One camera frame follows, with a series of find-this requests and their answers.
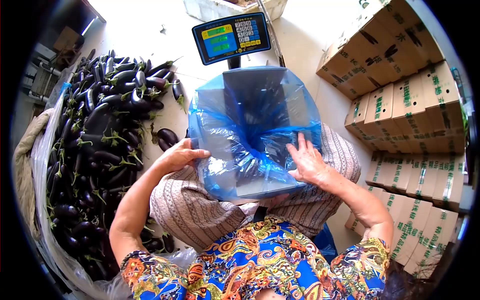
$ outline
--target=woman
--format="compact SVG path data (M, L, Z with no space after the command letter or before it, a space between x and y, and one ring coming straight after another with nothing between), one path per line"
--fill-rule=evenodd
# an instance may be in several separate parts
M134 298L262 300L378 296L384 287L388 245L393 235L393 221L387 209L374 195L327 165L303 134L299 133L298 141L298 150L287 144L297 165L290 174L296 180L310 183L312 188L289 196L271 208L264 221L257 223L243 220L245 215L241 217L237 206L210 201L192 168L186 167L196 158L208 157L208 151L191 150L189 139L166 151L127 192L110 228L113 252ZM153 204L158 201L159 193L167 199L163 204L168 204L168 199L183 204L186 199L200 201L201 211L197 214L213 216L213 219L204 217L210 224L205 233L200 233L199 220L191 220L196 225L188 228L178 223L186 218L167 209L161 215L169 217L169 224L163 222L164 218L155 212L162 205L154 208ZM363 240L336 257L331 265L307 237L317 234L324 222L325 209L319 209L318 205L329 205L324 203L328 197L312 196L322 193L343 200L366 228ZM180 228L171 231L172 234L196 248L212 241L187 271L150 255L142 246L140 232L148 216L149 198L151 215L162 226ZM300 217L294 212L299 209L304 212Z

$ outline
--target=colorful patterned shirt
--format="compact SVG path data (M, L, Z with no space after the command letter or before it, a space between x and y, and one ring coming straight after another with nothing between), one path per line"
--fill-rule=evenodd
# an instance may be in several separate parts
M329 265L314 243L277 217L249 223L205 249L188 271L143 251L127 255L123 279L134 299L253 299L271 288L287 299L377 299L389 249L370 238Z

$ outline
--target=beige cloth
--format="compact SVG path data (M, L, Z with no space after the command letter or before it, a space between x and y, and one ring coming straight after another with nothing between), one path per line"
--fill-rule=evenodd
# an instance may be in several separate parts
M13 183L17 192L18 206L30 229L30 234L36 240L38 239L38 230L35 227L35 190L32 166L30 165L30 150L36 136L48 123L53 111L53 108L47 109L38 117L33 118L13 153Z
M352 145L322 123L323 160L352 182L360 176L360 164ZM342 200L308 185L267 210L311 238L323 228ZM162 178L150 196L150 216L162 228L196 250L251 222L253 217L231 202L219 202L208 194L195 169L185 167Z

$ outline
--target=tiled floor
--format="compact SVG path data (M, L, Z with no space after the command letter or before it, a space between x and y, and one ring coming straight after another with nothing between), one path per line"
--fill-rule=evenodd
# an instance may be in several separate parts
M85 35L83 55L88 55L92 48L96 48L99 54L113 48L120 56L151 59L153 65L183 56L172 69L183 82L186 105L195 88L228 69L226 61L202 65L191 32L191 28L202 21L188 16L182 1L90 0L90 3L107 20L107 24L103 25L98 20L92 24ZM288 0L282 17L273 24L286 66L305 83L322 121L351 141L360 163L367 166L371 151L343 126L351 101L315 74L322 50L361 10L356 0ZM165 34L160 33L162 24L167 29ZM242 56L241 63L242 66L278 65L273 50ZM171 92L165 95L163 103L165 108L155 120L155 130L168 127L178 136L184 136L188 127L187 116L175 103ZM161 153L158 146L147 143L145 165L151 165ZM342 204L337 214L327 221L339 251L360 240L356 233L344 227L348 214L348 207Z

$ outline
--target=plastic bag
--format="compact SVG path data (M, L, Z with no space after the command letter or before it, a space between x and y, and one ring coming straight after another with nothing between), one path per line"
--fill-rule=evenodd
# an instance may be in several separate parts
M285 145L302 132L321 146L318 109L302 81L282 67L233 69L198 88L189 107L192 146L212 156L195 162L206 190L224 201L265 198L305 186L288 170Z

